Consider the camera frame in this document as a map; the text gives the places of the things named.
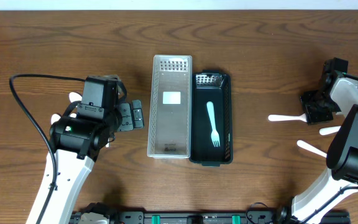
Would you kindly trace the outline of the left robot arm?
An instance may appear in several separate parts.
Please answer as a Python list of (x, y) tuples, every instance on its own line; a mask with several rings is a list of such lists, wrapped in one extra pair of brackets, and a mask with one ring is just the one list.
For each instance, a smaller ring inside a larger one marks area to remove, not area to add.
[(28, 223), (68, 223), (100, 150), (116, 132), (144, 127), (141, 102), (126, 95), (117, 75), (86, 78), (81, 100), (51, 125), (52, 151)]

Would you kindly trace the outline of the mint plastic fork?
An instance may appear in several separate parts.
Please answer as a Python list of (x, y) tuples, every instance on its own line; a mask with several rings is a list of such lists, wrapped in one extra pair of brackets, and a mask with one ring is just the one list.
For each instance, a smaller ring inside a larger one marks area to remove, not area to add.
[(206, 104), (208, 116), (211, 124), (211, 141), (214, 147), (220, 146), (220, 138), (219, 133), (216, 129), (216, 119), (215, 119), (215, 112), (214, 112), (214, 104), (212, 101), (208, 101)]

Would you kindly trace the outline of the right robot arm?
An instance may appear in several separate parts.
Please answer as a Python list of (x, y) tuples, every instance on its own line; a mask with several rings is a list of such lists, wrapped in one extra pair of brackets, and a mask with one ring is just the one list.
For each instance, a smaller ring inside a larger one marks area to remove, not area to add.
[(275, 215), (276, 223), (321, 223), (346, 197), (358, 192), (358, 77), (348, 74), (348, 62), (325, 61), (319, 89), (304, 92), (300, 101), (308, 124), (345, 119), (326, 153), (323, 173)]

